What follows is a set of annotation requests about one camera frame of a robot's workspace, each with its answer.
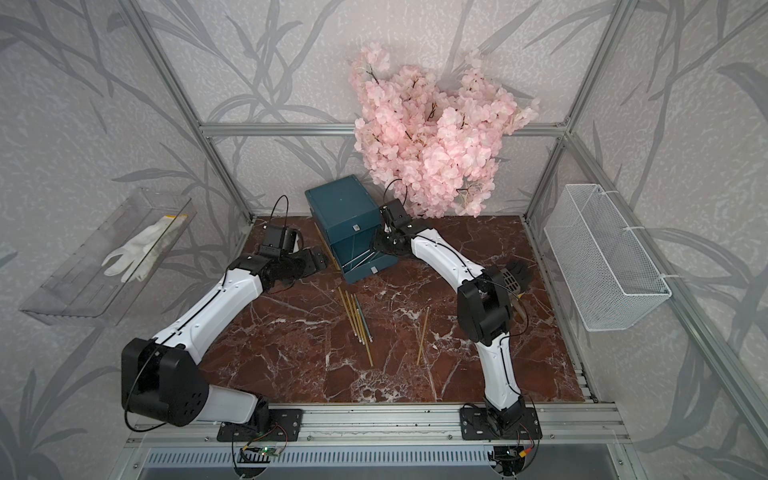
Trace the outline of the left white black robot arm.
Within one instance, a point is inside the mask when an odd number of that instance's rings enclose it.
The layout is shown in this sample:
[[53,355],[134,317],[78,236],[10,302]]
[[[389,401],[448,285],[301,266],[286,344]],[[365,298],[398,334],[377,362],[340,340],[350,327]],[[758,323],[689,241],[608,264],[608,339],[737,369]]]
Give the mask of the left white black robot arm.
[[319,247],[306,247],[291,227],[269,226],[254,254],[243,254],[194,306],[150,339],[135,338],[121,354],[121,403],[125,414],[159,426],[192,422],[243,425],[261,432],[270,418],[266,400],[208,382],[204,355],[232,320],[276,284],[291,286],[327,267]]

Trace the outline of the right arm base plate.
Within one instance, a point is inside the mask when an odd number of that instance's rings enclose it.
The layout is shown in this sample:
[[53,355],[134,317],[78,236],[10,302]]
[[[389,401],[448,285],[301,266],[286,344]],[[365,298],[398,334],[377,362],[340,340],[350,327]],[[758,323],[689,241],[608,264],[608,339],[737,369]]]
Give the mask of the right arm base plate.
[[463,440],[520,440],[542,438],[537,410],[518,402],[503,411],[465,403],[458,411]]

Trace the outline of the teal drawer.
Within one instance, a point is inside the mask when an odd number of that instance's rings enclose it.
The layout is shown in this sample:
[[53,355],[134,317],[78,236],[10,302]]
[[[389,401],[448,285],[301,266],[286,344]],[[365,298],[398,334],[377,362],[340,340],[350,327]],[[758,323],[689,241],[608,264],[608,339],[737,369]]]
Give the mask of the teal drawer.
[[350,237],[331,246],[342,276],[354,284],[397,264],[395,256],[374,251],[369,241]]

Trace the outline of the green pencil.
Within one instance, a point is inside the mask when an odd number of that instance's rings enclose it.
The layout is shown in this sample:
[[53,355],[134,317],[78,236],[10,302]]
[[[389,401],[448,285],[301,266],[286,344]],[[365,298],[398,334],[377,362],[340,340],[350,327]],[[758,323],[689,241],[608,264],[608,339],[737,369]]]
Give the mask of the green pencil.
[[368,250],[366,250],[366,251],[362,252],[361,254],[359,254],[359,255],[357,255],[357,256],[355,256],[355,257],[353,257],[352,259],[350,259],[350,260],[349,260],[348,262],[346,262],[345,264],[343,264],[343,265],[341,266],[341,270],[342,270],[342,271],[346,271],[346,270],[350,270],[350,269],[353,269],[353,268],[354,268],[353,264],[356,264],[356,263],[358,263],[358,262],[362,262],[362,261],[365,261],[365,260],[366,260],[368,257],[370,257],[370,256],[371,256],[371,255],[373,255],[373,254],[374,254],[374,251],[373,251],[372,249],[368,249]]
[[352,267],[352,268],[351,268],[351,269],[348,271],[348,273],[351,273],[352,271],[354,271],[354,270],[358,269],[359,267],[363,266],[364,264],[367,264],[367,263],[368,263],[368,262],[370,262],[371,260],[373,260],[373,259],[376,259],[378,256],[379,256],[379,253],[378,253],[378,252],[372,252],[370,255],[368,255],[368,256],[367,256],[367,257],[365,257],[363,260],[361,260],[361,261],[360,261],[360,262],[358,262],[356,265],[354,265],[354,266],[353,266],[353,267]]

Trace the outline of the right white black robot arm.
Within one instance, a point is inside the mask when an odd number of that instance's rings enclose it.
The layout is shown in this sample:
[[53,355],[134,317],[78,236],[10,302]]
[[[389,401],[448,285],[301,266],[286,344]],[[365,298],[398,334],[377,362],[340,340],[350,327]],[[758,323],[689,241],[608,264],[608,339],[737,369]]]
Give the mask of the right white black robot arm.
[[411,217],[398,199],[382,205],[379,213],[374,250],[421,260],[455,290],[458,324],[480,358],[488,419],[499,430],[507,428],[522,417],[525,401],[512,365],[513,306],[502,271],[467,259],[425,220]]

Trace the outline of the green pencil among yellows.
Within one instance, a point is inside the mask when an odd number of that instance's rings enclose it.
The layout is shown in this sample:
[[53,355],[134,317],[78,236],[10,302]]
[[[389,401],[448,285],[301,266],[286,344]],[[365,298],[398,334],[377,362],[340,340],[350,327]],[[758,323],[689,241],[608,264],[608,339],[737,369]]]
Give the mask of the green pencil among yellows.
[[372,339],[372,335],[371,335],[368,323],[366,321],[364,312],[362,310],[361,303],[360,303],[360,301],[359,301],[359,299],[358,299],[356,294],[353,295],[353,298],[354,298],[354,301],[355,301],[355,304],[356,304],[356,307],[357,307],[357,311],[358,311],[358,314],[359,314],[359,317],[360,317],[360,321],[361,321],[361,324],[362,324],[363,331],[364,331],[364,333],[366,335],[366,342],[368,344],[370,344],[373,339]]

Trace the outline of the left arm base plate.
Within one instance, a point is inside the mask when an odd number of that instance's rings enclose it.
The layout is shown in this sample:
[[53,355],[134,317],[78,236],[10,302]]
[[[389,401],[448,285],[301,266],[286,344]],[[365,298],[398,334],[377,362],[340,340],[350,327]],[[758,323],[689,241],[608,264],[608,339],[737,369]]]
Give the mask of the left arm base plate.
[[290,443],[298,440],[304,411],[302,409],[260,409],[245,424],[224,422],[217,433],[218,442],[246,443],[273,441]]

